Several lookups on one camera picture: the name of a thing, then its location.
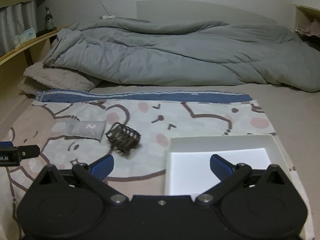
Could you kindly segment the grey quilted duvet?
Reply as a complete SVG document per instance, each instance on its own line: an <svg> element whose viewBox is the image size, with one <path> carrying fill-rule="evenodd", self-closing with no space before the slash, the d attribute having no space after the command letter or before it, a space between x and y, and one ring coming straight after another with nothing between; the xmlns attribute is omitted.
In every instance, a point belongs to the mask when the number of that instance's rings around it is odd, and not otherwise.
<svg viewBox="0 0 320 240"><path fill-rule="evenodd" d="M44 64L125 85L257 83L319 91L319 52L276 24L127 18L77 23L57 33Z"/></svg>

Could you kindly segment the green glass bottle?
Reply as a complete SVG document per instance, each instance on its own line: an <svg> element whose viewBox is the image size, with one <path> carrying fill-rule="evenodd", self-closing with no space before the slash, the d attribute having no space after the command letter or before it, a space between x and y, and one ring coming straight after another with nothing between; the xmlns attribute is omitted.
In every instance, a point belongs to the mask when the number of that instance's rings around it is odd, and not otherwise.
<svg viewBox="0 0 320 240"><path fill-rule="evenodd" d="M46 15L45 15L45 22L46 22L46 29L47 30L53 30L54 29L54 23L53 23L53 17L50 13L50 10L48 7L46 7Z"/></svg>

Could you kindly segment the tissue pack on shelf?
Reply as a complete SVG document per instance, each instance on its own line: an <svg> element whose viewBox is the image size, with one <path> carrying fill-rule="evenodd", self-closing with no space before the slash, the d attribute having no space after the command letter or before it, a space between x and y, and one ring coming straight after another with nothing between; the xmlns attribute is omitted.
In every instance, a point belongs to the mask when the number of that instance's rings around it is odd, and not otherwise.
<svg viewBox="0 0 320 240"><path fill-rule="evenodd" d="M34 28L30 28L25 30L23 33L20 35L15 36L15 47L19 47L22 44L28 42L29 40L32 40L33 38L36 38L36 32Z"/></svg>

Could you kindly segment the right side wooden shelf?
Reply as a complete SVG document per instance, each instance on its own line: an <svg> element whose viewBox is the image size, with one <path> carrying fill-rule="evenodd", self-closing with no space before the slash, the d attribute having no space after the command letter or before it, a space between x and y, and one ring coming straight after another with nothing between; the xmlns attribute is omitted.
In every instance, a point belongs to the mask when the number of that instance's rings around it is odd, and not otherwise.
<svg viewBox="0 0 320 240"><path fill-rule="evenodd" d="M311 23L313 22L313 20L317 20L319 22L319 9L306 7L303 5L295 6L295 32L296 32L296 28L299 25L305 25L305 24ZM307 43L309 46L319 51L320 37L315 37L315 36L308 37L308 36L300 35L299 33L297 34L303 42Z"/></svg>

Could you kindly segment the white shallow cardboard box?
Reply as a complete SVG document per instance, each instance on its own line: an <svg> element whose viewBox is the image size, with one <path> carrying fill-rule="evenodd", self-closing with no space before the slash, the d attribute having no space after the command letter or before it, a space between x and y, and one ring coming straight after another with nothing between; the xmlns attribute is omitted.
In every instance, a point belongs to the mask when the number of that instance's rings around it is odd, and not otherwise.
<svg viewBox="0 0 320 240"><path fill-rule="evenodd" d="M254 170L277 164L290 173L272 135L173 138L167 153L164 193L196 197L232 175L237 164Z"/></svg>

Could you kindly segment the pink clothes on shelf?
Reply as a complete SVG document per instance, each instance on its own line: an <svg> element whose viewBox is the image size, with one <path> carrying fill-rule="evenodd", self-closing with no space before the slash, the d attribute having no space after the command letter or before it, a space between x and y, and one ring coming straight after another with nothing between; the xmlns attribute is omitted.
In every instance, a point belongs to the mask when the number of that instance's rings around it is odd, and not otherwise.
<svg viewBox="0 0 320 240"><path fill-rule="evenodd" d="M313 22L305 24L305 25L299 25L296 28L296 32L299 33L300 35L304 36L315 36L319 37L320 36L320 25L317 20L313 20Z"/></svg>

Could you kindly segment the grey toilet seat cushion pack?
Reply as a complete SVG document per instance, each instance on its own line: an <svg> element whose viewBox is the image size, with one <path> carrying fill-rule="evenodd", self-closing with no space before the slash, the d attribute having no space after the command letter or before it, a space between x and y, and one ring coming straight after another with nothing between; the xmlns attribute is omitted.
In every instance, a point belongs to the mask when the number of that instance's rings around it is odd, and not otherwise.
<svg viewBox="0 0 320 240"><path fill-rule="evenodd" d="M106 128L106 121L69 120L62 133L66 137L79 137L101 141Z"/></svg>

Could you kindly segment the beige fluffy pillow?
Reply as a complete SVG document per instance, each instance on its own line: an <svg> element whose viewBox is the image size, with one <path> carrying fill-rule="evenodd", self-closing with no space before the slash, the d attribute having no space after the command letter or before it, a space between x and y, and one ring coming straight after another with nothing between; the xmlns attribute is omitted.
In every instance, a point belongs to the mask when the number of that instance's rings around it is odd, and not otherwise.
<svg viewBox="0 0 320 240"><path fill-rule="evenodd" d="M39 91L50 89L70 89L88 92L101 83L100 79L77 72L75 70L48 67L37 62L23 73L23 80L18 89L26 94L36 95Z"/></svg>

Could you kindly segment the yellow wooden bedside shelf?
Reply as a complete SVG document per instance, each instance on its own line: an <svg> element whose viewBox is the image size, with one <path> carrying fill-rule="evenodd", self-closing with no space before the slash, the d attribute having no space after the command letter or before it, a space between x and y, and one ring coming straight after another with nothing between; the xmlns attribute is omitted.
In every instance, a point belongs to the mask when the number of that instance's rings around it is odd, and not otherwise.
<svg viewBox="0 0 320 240"><path fill-rule="evenodd" d="M20 93L18 84L25 69L41 61L52 47L59 28L33 38L1 57L1 100Z"/></svg>

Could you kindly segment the grey curtain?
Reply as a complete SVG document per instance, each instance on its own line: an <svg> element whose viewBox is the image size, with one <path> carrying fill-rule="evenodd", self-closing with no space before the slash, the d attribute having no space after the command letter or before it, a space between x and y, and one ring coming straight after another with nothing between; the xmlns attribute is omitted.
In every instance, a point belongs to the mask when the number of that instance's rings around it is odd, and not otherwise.
<svg viewBox="0 0 320 240"><path fill-rule="evenodd" d="M37 29L36 2L18 3L1 8L1 56L15 49L15 37L25 30Z"/></svg>

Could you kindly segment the cartoon bear print cloth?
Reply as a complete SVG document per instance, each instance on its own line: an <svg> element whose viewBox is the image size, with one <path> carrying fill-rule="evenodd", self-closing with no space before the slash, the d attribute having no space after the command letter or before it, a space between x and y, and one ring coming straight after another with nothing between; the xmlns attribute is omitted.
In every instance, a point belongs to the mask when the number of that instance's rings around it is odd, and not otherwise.
<svg viewBox="0 0 320 240"><path fill-rule="evenodd" d="M5 139L37 145L40 155L1 168L1 239L19 239L16 208L47 164L67 170L110 156L101 177L133 194L190 194L217 183L210 154L247 161L254 168L278 163L304 200L306 191L267 115L248 94L161 91L91 94L40 92Z"/></svg>

